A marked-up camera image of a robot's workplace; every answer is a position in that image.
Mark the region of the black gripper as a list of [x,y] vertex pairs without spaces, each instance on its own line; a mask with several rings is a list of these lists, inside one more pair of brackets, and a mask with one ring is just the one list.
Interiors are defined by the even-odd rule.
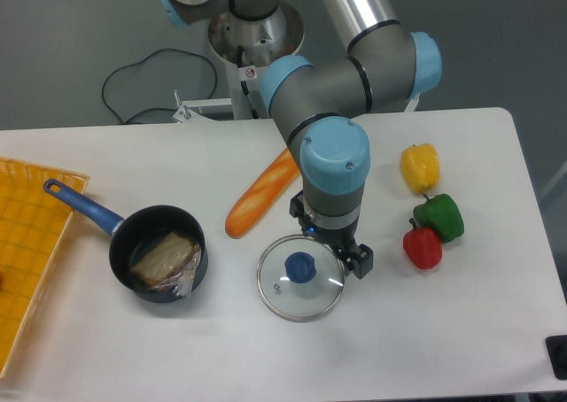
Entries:
[[373,268],[373,251],[365,244],[357,244],[355,232],[360,208],[343,216],[324,216],[313,210],[300,191],[290,202],[290,215],[298,220],[304,236],[328,245],[343,261],[349,273],[361,280]]

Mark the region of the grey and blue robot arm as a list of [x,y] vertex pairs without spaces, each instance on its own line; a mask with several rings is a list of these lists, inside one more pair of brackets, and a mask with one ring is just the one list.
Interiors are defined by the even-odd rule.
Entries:
[[209,43],[252,79],[231,76],[233,112],[275,122],[303,180],[290,213],[358,278],[373,252],[354,234],[370,167],[369,140],[354,119],[433,89],[442,75],[436,42],[400,24],[389,0],[323,0],[346,48],[324,67],[298,54],[300,16],[282,0],[160,0],[177,26],[209,21]]

